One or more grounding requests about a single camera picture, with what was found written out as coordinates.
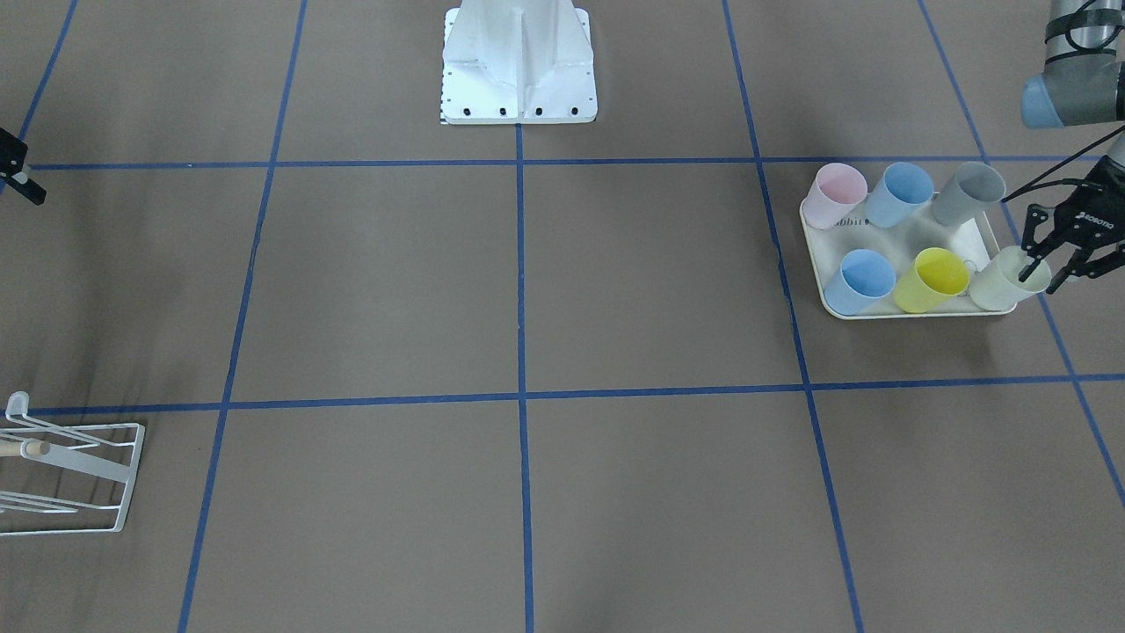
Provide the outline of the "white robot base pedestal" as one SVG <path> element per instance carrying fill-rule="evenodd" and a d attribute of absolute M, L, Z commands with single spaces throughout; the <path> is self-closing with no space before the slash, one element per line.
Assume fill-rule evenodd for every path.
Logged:
<path fill-rule="evenodd" d="M 439 120 L 585 124 L 598 118 L 587 11 L 570 1 L 462 1 L 443 19 Z"/>

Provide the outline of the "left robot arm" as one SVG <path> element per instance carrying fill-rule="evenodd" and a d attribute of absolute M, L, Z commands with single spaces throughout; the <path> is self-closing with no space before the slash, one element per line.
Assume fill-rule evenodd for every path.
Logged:
<path fill-rule="evenodd" d="M 1053 1 L 1044 33 L 1043 71 L 1023 89 L 1022 119 L 1032 129 L 1122 121 L 1120 1 Z M 1022 236 L 1028 280 L 1050 253 L 1074 245 L 1045 288 L 1055 293 L 1070 277 L 1099 278 L 1122 266 L 1124 159 L 1122 129 L 1102 137 L 1110 148 L 1084 178 L 1054 181 L 1073 191 L 1055 206 L 1030 204 Z"/>

